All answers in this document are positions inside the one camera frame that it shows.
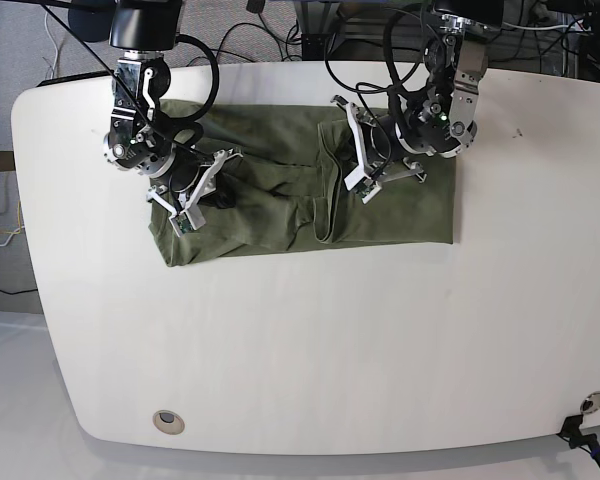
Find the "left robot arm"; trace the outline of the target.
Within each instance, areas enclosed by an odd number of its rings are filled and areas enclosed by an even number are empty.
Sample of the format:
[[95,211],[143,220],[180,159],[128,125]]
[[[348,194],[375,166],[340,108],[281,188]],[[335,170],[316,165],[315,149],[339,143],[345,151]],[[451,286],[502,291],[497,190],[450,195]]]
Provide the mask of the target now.
[[[390,7],[381,47],[390,81],[346,85],[355,102],[336,95],[333,103],[346,114],[356,164],[345,177],[348,190],[369,201],[393,180],[427,174],[418,157],[454,158],[477,134],[474,119],[479,84],[487,67],[488,35],[501,29],[501,1],[420,1]],[[393,32],[411,16],[421,28],[421,46],[413,68],[400,74]],[[410,90],[408,81],[425,67],[425,84]]]

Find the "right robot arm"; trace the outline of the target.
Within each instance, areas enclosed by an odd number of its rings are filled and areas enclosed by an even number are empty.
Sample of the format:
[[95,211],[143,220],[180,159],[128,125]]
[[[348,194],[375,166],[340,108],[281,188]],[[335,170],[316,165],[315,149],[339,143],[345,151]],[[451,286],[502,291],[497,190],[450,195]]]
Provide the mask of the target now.
[[[111,47],[121,50],[112,73],[114,106],[105,137],[107,160],[117,168],[147,176],[159,192],[170,195],[181,212],[194,192],[203,204],[234,207],[235,194],[224,175],[211,167],[216,155],[197,149],[204,136],[201,118],[219,90],[219,65],[199,39],[179,32],[180,1],[74,1],[75,13],[93,15]],[[205,102],[194,112],[172,117],[161,99],[171,85],[165,52],[185,43],[198,48],[211,67],[212,82]]]

